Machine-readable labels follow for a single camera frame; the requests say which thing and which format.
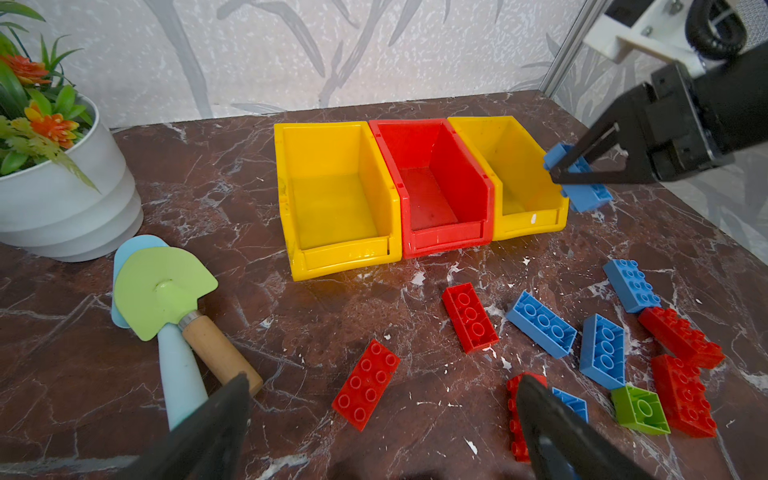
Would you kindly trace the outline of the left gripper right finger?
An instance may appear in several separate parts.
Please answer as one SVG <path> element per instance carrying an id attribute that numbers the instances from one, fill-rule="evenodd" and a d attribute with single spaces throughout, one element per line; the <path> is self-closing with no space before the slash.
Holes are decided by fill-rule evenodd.
<path id="1" fill-rule="evenodd" d="M 537 479 L 650 479 L 535 377 L 524 375 L 516 408 Z"/>

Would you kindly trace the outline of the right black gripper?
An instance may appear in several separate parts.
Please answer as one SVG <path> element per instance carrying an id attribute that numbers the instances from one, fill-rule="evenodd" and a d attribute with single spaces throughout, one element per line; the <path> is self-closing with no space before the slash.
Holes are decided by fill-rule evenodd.
<path id="1" fill-rule="evenodd" d="M 679 64 L 656 71 L 610 105 L 549 174 L 559 185 L 673 181 L 725 165 L 728 155 L 766 141 L 763 43 L 698 78 Z M 627 153 L 623 169 L 570 170 L 614 147 Z"/>

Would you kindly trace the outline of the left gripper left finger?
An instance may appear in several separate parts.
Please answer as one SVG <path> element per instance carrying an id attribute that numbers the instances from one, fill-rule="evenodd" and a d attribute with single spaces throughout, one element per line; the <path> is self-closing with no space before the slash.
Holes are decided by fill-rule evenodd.
<path id="1" fill-rule="evenodd" d="M 251 415 L 246 375 L 221 387 L 117 479 L 233 479 Z"/>

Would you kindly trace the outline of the blue brick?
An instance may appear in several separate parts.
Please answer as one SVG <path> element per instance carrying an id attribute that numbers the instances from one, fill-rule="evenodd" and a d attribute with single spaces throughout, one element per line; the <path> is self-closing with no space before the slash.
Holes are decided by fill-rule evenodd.
<path id="1" fill-rule="evenodd" d="M 661 306 L 660 297 L 654 293 L 635 260 L 610 260 L 603 270 L 626 312 L 635 314 L 645 308 Z"/>
<path id="2" fill-rule="evenodd" d="M 570 354 L 576 329 L 529 292 L 523 291 L 514 304 L 508 305 L 506 319 L 553 358 Z"/>
<path id="3" fill-rule="evenodd" d="M 587 402 L 577 396 L 567 393 L 563 390 L 553 387 L 552 393 L 562 401 L 568 408 L 579 415 L 585 422 L 589 421 Z"/>
<path id="4" fill-rule="evenodd" d="M 584 321 L 579 370 L 608 390 L 625 386 L 625 330 L 601 315 Z"/>
<path id="5" fill-rule="evenodd" d="M 571 148 L 571 145 L 562 143 L 553 147 L 544 157 L 545 169 L 555 166 Z M 601 184 L 563 185 L 562 189 L 563 195 L 570 199 L 571 209 L 579 213 L 597 210 L 613 200 L 611 193 Z"/>

